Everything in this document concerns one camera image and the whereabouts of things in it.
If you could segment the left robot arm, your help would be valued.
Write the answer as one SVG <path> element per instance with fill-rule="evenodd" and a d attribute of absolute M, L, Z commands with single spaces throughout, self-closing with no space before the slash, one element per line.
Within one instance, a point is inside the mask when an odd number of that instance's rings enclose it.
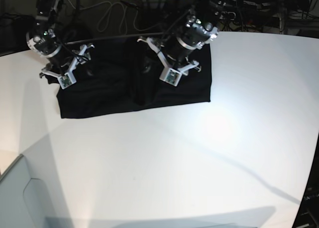
<path fill-rule="evenodd" d="M 146 43 L 169 73 L 187 76 L 191 69 L 200 72 L 199 62 L 189 56 L 217 38 L 217 24 L 228 2 L 194 0 L 160 38 L 139 37 L 137 42 Z"/>

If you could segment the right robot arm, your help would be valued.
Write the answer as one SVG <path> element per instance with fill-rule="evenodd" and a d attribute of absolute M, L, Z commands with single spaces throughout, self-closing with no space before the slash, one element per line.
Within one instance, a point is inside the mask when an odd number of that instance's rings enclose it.
<path fill-rule="evenodd" d="M 65 0 L 37 0 L 36 16 L 32 28 L 26 33 L 26 43 L 31 51 L 48 63 L 41 70 L 39 77 L 48 82 L 68 87 L 76 83 L 75 71 L 84 69 L 92 75 L 91 43 L 73 42 L 91 38 L 87 27 L 78 21 L 80 0 L 76 0 L 71 20 L 63 24 L 59 20 Z"/>

